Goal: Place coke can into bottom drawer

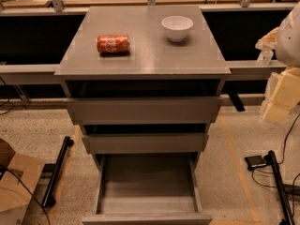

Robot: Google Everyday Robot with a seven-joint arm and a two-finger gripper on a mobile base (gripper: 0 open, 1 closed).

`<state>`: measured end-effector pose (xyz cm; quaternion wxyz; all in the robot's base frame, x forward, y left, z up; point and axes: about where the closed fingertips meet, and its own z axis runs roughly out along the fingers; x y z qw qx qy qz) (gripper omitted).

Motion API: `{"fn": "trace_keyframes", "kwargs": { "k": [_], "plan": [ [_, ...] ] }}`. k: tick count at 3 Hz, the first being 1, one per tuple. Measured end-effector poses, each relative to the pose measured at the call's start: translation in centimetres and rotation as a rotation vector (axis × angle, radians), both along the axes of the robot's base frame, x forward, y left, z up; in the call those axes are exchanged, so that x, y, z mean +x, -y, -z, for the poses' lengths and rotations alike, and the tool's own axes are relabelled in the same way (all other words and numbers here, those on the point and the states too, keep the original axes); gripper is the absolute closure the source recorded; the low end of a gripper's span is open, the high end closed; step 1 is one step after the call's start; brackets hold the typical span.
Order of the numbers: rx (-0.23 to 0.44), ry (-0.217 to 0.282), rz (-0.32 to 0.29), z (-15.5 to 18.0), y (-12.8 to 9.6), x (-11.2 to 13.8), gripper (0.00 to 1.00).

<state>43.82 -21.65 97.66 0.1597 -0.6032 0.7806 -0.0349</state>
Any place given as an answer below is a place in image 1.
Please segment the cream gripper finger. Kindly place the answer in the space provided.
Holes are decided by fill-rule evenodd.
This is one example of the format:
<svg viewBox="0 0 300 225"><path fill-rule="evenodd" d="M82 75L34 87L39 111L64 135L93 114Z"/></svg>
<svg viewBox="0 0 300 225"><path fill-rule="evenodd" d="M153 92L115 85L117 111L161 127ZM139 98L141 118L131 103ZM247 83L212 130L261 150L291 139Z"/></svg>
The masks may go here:
<svg viewBox="0 0 300 225"><path fill-rule="evenodd" d="M272 72L262 102L262 121L267 124L282 122L300 102L300 68L287 67L280 74Z"/></svg>
<svg viewBox="0 0 300 225"><path fill-rule="evenodd" d="M274 28L269 33L260 38L255 44L255 48L258 50L270 49L274 50L277 42L278 28Z"/></svg>

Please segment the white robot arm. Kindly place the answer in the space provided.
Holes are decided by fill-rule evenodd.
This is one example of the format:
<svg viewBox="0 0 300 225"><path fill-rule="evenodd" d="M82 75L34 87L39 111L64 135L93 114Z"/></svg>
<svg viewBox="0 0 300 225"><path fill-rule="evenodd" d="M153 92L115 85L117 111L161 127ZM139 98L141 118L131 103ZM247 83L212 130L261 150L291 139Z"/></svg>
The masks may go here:
<svg viewBox="0 0 300 225"><path fill-rule="evenodd" d="M255 48L275 51L276 59L287 66L280 74L271 74L261 108L261 124L276 125L300 102L300 3Z"/></svg>

